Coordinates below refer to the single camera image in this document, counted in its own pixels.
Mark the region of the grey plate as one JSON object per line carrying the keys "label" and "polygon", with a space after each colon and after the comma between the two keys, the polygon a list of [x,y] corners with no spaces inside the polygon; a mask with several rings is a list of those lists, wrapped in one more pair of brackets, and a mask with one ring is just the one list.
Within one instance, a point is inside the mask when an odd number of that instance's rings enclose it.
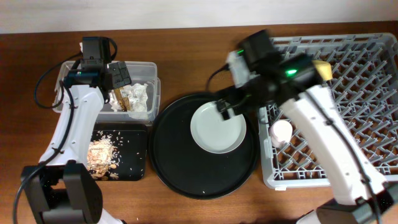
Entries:
{"label": "grey plate", "polygon": [[225,154],[235,150],[246,136],[246,120],[228,109],[229,119],[224,120],[214,101],[201,105],[193,114],[190,131],[193,140],[203,150],[213,154]]}

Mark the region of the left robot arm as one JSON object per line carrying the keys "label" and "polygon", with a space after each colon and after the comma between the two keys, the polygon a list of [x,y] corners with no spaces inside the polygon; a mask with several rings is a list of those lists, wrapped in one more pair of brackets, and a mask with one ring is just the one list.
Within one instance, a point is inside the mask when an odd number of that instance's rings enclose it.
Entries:
{"label": "left robot arm", "polygon": [[37,223],[121,223],[103,207],[101,189],[88,172],[87,155],[99,112],[111,90],[131,84],[118,47],[108,37],[84,37],[72,68],[59,79],[62,107],[57,127],[34,166],[25,166],[12,206],[17,223],[25,194]]}

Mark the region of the gold snack wrapper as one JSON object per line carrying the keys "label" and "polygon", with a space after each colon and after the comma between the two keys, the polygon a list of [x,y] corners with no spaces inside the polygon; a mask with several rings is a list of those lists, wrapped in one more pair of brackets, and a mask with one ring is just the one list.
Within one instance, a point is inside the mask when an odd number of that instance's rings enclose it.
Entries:
{"label": "gold snack wrapper", "polygon": [[114,90],[115,97],[117,102],[119,103],[121,109],[123,111],[131,111],[132,104],[129,101],[129,96],[131,94],[131,90],[128,90],[125,87],[117,88]]}

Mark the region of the pink cup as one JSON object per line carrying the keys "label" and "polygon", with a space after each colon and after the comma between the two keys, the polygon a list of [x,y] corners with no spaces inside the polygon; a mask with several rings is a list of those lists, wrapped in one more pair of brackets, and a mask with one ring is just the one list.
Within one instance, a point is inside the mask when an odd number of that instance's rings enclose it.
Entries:
{"label": "pink cup", "polygon": [[280,148],[290,142],[293,127],[286,120],[278,120],[269,128],[269,135],[273,147]]}

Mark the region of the white napkin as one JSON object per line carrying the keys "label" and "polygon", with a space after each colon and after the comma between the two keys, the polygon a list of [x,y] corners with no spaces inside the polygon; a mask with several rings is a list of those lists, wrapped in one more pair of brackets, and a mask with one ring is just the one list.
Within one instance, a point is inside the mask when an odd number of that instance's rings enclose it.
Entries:
{"label": "white napkin", "polygon": [[[132,104],[132,110],[129,112],[146,112],[147,111],[147,84],[135,83],[134,85],[126,85],[124,88],[131,90],[129,101]],[[114,90],[109,93],[109,104],[114,112],[122,111],[114,94]]]}

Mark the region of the yellow bowl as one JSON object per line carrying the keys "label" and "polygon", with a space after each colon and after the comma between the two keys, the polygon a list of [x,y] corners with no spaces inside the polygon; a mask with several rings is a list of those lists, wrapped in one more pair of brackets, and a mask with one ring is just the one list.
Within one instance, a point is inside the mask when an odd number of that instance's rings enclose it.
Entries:
{"label": "yellow bowl", "polygon": [[313,60],[312,63],[324,81],[328,81],[333,78],[332,68],[328,62]]}

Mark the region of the food scraps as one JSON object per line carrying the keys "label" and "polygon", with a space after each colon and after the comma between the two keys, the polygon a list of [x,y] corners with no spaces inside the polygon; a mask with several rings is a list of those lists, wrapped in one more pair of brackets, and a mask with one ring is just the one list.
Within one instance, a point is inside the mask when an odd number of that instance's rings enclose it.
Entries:
{"label": "food scraps", "polygon": [[116,169],[121,164],[119,138],[114,131],[94,131],[87,154],[87,169],[95,180],[119,180]]}

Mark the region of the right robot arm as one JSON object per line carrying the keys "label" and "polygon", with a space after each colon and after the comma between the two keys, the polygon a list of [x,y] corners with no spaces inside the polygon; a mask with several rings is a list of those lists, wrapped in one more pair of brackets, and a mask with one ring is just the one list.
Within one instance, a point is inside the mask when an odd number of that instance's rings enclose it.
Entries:
{"label": "right robot arm", "polygon": [[260,30],[239,42],[225,67],[234,85],[217,93],[222,118],[274,102],[301,131],[326,172],[333,198],[300,217],[300,223],[379,222],[397,204],[397,185],[360,150],[311,56],[284,59],[268,32]]}

